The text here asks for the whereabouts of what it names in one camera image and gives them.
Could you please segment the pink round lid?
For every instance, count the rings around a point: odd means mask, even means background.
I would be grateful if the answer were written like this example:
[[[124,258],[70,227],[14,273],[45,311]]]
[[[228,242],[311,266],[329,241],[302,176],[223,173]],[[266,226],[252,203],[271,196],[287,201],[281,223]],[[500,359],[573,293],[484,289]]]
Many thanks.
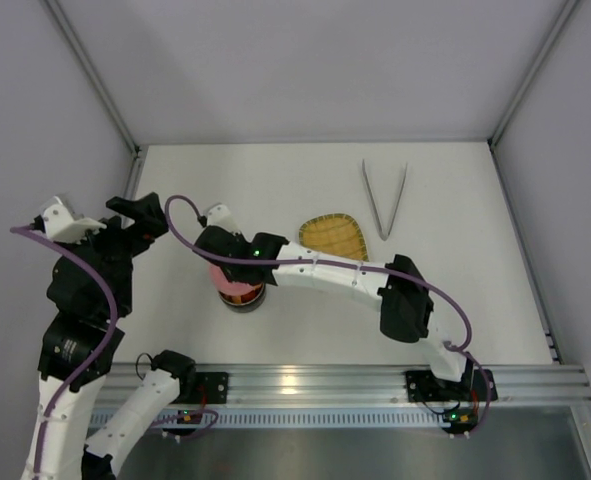
[[[242,296],[249,294],[257,288],[257,285],[228,280],[223,270],[213,264],[208,266],[208,272],[211,282],[216,290],[224,295]]]

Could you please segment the stainless steel tongs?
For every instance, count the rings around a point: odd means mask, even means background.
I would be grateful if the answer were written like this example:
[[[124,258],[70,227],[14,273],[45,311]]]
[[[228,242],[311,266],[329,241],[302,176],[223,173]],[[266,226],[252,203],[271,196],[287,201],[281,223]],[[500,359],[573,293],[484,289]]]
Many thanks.
[[[360,174],[364,185],[367,204],[372,215],[376,232],[383,242],[388,241],[393,233],[405,190],[408,170],[409,165],[407,163],[403,164],[397,177],[394,195],[386,196],[377,189],[377,185],[372,181],[367,160],[365,158],[361,160]]]

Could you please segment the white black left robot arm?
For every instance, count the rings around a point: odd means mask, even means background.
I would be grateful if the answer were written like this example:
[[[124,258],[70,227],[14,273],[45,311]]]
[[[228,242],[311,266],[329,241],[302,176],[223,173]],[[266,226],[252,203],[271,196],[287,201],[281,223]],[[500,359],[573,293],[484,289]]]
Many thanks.
[[[168,231],[157,194],[113,197],[111,218],[93,220],[53,197],[12,233],[59,254],[47,298],[57,314],[38,361],[39,403],[25,479],[114,479],[129,453],[168,405],[195,388],[193,359],[164,350],[108,423],[89,435],[96,399],[132,311],[133,260]]]

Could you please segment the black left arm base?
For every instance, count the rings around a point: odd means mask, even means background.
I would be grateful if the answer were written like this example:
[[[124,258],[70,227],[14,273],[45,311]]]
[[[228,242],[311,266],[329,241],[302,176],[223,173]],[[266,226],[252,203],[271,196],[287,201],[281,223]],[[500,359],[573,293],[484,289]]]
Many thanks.
[[[228,372],[197,372],[186,384],[180,384],[180,394],[173,404],[223,405],[227,403],[228,390]]]

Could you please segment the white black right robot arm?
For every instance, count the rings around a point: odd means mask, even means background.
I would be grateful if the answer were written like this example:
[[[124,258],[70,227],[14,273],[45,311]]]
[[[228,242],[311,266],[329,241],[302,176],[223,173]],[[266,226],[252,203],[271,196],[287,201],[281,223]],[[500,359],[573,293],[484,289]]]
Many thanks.
[[[379,314],[380,332],[387,338],[419,347],[434,377],[462,380],[466,359],[456,351],[438,320],[431,317],[440,296],[457,314],[470,339],[470,322],[456,301],[428,283],[407,256],[389,263],[350,260],[299,245],[282,236],[258,233],[248,241],[239,233],[208,226],[193,251],[218,266],[227,280],[276,287],[304,287],[338,294]]]

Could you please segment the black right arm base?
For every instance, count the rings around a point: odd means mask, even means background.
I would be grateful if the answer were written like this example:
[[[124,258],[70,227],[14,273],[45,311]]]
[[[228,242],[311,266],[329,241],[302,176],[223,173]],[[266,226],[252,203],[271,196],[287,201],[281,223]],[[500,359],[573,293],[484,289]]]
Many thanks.
[[[465,373],[459,382],[437,379],[429,370],[409,370],[404,373],[408,398],[414,403],[469,402],[476,394],[479,401],[490,398],[496,401],[499,396],[490,370],[484,370],[489,383],[486,383],[479,370]]]

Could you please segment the stainless steel round bowl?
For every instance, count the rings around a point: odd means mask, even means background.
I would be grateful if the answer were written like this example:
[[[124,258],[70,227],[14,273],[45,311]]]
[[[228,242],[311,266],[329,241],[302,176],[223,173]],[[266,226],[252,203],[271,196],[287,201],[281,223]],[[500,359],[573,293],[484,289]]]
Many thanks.
[[[264,283],[255,285],[231,283],[218,288],[218,295],[230,310],[248,313],[263,304],[266,297],[266,286]]]

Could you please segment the green bamboo woven tray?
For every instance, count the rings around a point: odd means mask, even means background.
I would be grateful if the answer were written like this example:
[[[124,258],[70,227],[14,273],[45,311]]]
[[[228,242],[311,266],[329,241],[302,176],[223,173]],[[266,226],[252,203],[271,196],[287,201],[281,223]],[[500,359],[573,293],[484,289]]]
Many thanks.
[[[358,222],[345,213],[324,214],[304,222],[298,237],[299,243],[311,250],[351,260],[369,260]]]

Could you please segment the left aluminium frame post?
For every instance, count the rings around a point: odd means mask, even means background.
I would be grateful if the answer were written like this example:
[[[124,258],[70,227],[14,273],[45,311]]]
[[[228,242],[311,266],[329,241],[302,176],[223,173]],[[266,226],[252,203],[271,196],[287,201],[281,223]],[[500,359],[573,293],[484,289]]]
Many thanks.
[[[93,90],[100,106],[108,116],[112,126],[129,153],[130,162],[123,196],[132,198],[139,179],[142,148],[136,142],[133,134],[127,126],[127,123],[106,86],[100,71],[96,67],[80,35],[77,33],[73,22],[63,8],[62,3],[56,0],[44,0],[40,1],[40,4],[50,21],[53,23],[55,29],[58,31],[73,59],[81,69],[83,76]]]

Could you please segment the aluminium frame post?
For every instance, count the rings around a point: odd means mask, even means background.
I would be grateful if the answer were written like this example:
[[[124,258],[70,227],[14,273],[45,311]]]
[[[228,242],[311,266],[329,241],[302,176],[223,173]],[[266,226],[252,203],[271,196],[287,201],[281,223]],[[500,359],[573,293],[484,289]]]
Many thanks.
[[[40,4],[50,21],[53,23],[55,29],[58,31],[73,59],[81,69],[83,76],[93,90],[100,106],[108,116],[112,126],[129,153],[130,162],[123,196],[132,198],[139,179],[142,148],[136,142],[133,134],[127,126],[127,123],[106,86],[100,71],[96,67],[80,35],[77,33],[73,22],[63,8],[62,3],[56,0],[44,0],[40,1]]]
[[[566,0],[561,2],[549,25],[544,30],[541,41],[527,63],[524,73],[520,76],[517,87],[511,94],[506,108],[503,110],[496,126],[492,130],[491,136],[487,139],[487,145],[502,187],[529,284],[535,300],[538,302],[542,302],[543,298],[540,282],[537,279],[533,263],[533,255],[529,251],[524,228],[521,225],[518,210],[510,190],[509,181],[505,173],[505,165],[499,155],[499,147],[510,126],[516,120],[524,102],[527,100],[530,92],[543,73],[551,56],[554,54],[557,45],[569,27],[569,24],[572,22],[574,16],[582,5],[583,1],[579,0]]]

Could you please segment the aluminium mounting rail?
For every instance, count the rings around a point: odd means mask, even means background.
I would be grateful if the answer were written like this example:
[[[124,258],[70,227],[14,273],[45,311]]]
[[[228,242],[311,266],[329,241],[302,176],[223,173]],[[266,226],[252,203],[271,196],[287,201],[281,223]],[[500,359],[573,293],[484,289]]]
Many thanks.
[[[406,407],[402,366],[202,364],[199,372],[228,374],[229,408]],[[492,366],[498,407],[591,403],[583,368],[568,365]]]

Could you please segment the right aluminium frame post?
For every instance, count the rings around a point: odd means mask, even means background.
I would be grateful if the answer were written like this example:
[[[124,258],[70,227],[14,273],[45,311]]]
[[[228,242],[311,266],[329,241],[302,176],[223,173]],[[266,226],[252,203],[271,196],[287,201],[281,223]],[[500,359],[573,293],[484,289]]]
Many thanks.
[[[529,284],[535,300],[538,302],[542,302],[543,298],[540,282],[537,279],[533,263],[533,255],[529,251],[524,228],[521,225],[518,210],[510,190],[509,181],[505,173],[505,165],[499,155],[499,147],[510,126],[516,120],[524,102],[527,100],[530,92],[543,73],[551,56],[554,54],[557,45],[569,27],[569,24],[572,22],[574,16],[582,5],[583,1],[579,0],[566,0],[561,2],[549,25],[544,30],[541,41],[527,63],[524,73],[520,76],[517,87],[511,94],[506,108],[503,110],[496,126],[492,130],[491,136],[487,139],[487,145],[502,187]]]

